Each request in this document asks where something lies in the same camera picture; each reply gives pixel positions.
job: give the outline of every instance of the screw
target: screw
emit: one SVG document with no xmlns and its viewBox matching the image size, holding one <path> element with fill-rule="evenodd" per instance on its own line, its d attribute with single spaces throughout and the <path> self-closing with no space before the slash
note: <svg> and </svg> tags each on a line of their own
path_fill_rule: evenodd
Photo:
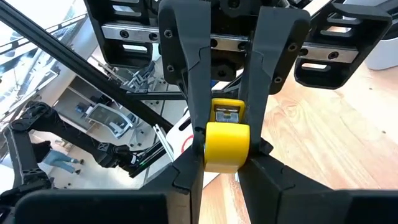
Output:
<svg viewBox="0 0 398 224">
<path fill-rule="evenodd" d="M 148 36 L 149 40 L 151 41 L 156 41 L 157 40 L 157 34 L 155 33 L 150 33 Z"/>
<path fill-rule="evenodd" d="M 246 42 L 240 42 L 240 43 L 238 44 L 238 49 L 239 49 L 240 51 L 245 51 L 245 48 L 246 48 Z"/>
<path fill-rule="evenodd" d="M 307 54 L 308 54 L 307 49 L 300 49 L 300 51 L 298 52 L 298 56 L 306 56 Z"/>
<path fill-rule="evenodd" d="M 211 39 L 211 40 L 210 40 L 210 46 L 211 46 L 211 47 L 217 47 L 217 45 L 218 45 L 218 42 L 217 42 L 216 39 Z"/>
<path fill-rule="evenodd" d="M 296 43 L 291 43 L 291 44 L 287 47 L 287 50 L 290 51 L 290 52 L 293 52 L 293 51 L 296 51 L 297 48 L 298 48 L 298 46 L 297 46 Z"/>
<path fill-rule="evenodd" d="M 274 83 L 280 83 L 282 81 L 282 78 L 281 77 L 276 77 L 275 79 L 274 79 Z"/>
<path fill-rule="evenodd" d="M 122 38 L 128 38 L 129 37 L 129 32 L 127 32 L 126 30 L 121 30 L 120 31 L 120 36 Z"/>
<path fill-rule="evenodd" d="M 173 32 L 171 30 L 165 30 L 164 31 L 164 36 L 166 38 L 172 38 L 173 37 Z"/>
<path fill-rule="evenodd" d="M 338 57 L 338 52 L 332 52 L 328 55 L 329 60 L 336 59 Z"/>
<path fill-rule="evenodd" d="M 174 72 L 174 67 L 172 65 L 167 66 L 167 71 Z"/>
</svg>

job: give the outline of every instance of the wooden table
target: wooden table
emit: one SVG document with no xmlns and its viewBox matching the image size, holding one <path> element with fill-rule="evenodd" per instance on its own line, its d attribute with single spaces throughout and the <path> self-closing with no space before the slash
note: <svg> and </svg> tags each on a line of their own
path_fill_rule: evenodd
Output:
<svg viewBox="0 0 398 224">
<path fill-rule="evenodd" d="M 271 155 L 333 189 L 398 189 L 398 67 L 362 65 L 335 91 L 305 88 L 291 73 L 270 96 L 262 137 Z M 250 223 L 233 175 L 203 191 L 200 223 Z"/>
</svg>

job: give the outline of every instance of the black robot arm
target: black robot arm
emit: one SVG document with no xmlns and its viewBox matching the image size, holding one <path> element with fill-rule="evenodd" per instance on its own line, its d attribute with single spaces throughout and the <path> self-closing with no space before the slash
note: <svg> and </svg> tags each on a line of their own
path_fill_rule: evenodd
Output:
<svg viewBox="0 0 398 224">
<path fill-rule="evenodd" d="M 115 146 L 99 142 L 77 128 L 64 122 L 49 105 L 32 102 L 21 117 L 13 121 L 4 133 L 15 171 L 14 187 L 30 182 L 36 177 L 45 176 L 37 166 L 34 151 L 29 139 L 29 131 L 45 131 L 65 139 L 90 153 L 101 167 L 116 167 L 133 173 L 141 162 L 135 152 L 126 145 Z"/>
</svg>

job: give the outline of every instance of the black plastic bracket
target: black plastic bracket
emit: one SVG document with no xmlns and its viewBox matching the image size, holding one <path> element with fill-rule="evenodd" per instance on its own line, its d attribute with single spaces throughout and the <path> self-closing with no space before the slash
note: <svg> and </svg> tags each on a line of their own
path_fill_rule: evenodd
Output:
<svg viewBox="0 0 398 224">
<path fill-rule="evenodd" d="M 239 170 L 251 223 L 397 223 L 398 191 L 332 190 L 268 155 Z"/>
<path fill-rule="evenodd" d="M 88 15 L 93 26 L 104 59 L 112 66 L 142 68 L 152 60 L 152 43 L 132 42 L 128 32 L 120 32 L 120 40 L 105 39 L 102 26 L 110 22 L 122 24 L 149 25 L 149 11 L 145 1 L 95 1 L 85 0 Z M 130 50 L 123 45 L 144 47 L 143 51 Z"/>
<path fill-rule="evenodd" d="M 122 223 L 134 214 L 138 223 L 196 224 L 202 186 L 203 157 L 189 148 L 140 190 L 33 192 L 16 205 L 15 222 L 71 223 L 79 216 L 79 222 Z"/>
<path fill-rule="evenodd" d="M 11 122 L 4 132 L 11 156 L 12 168 L 14 169 L 14 187 L 29 184 L 36 180 L 48 180 L 47 174 L 37 165 L 29 138 L 29 131 L 32 129 L 32 125 L 44 110 L 45 108 L 33 106 L 21 118 Z"/>
<path fill-rule="evenodd" d="M 159 6 L 165 79 L 187 93 L 193 129 L 202 134 L 211 108 L 210 19 L 210 2 L 164 0 Z"/>
<path fill-rule="evenodd" d="M 264 6 L 260 9 L 239 89 L 239 99 L 246 102 L 243 123 L 250 126 L 251 152 L 259 152 L 259 121 L 264 119 L 268 95 L 282 88 L 309 26 L 307 11 Z"/>
<path fill-rule="evenodd" d="M 347 19 L 336 19 L 338 14 Z M 391 26 L 391 16 L 380 8 L 349 4 L 329 3 L 313 19 L 312 29 L 306 43 L 325 44 L 356 49 L 355 59 L 350 63 L 298 58 L 295 64 L 295 79 L 307 87 L 337 89 L 343 86 L 384 37 Z M 327 30 L 337 27 L 339 31 Z M 304 64 L 321 67 L 307 67 Z"/>
<path fill-rule="evenodd" d="M 0 196 L 0 205 L 7 205 L 13 207 L 16 203 L 25 195 L 34 192 L 36 190 L 50 189 L 51 182 L 47 176 L 42 176 L 31 182 L 24 183 L 13 187 L 10 190 L 3 192 Z"/>
</svg>

